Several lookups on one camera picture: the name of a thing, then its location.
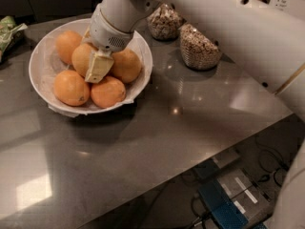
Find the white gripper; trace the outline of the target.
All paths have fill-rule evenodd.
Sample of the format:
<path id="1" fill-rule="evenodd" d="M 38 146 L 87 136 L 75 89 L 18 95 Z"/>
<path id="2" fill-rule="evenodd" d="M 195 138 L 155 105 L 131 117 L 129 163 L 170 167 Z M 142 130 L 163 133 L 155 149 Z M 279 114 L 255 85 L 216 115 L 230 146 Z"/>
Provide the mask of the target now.
<path id="1" fill-rule="evenodd" d="M 99 83 L 114 63 L 111 52 L 123 51 L 132 38 L 132 32 L 122 32 L 108 22 L 102 12 L 101 5 L 98 4 L 91 16 L 90 26 L 82 36 L 82 42 L 92 42 L 96 48 L 101 50 L 91 52 L 85 81 Z"/>

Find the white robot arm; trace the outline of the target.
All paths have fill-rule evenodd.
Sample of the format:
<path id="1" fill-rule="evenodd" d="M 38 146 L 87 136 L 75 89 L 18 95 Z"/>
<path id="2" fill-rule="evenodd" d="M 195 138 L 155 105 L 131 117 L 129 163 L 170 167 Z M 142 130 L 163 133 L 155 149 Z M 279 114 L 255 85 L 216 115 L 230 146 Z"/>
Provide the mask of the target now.
<path id="1" fill-rule="evenodd" d="M 162 3 L 305 120 L 305 21 L 258 0 L 103 0 L 91 17 L 93 45 L 123 50 L 136 24 Z"/>

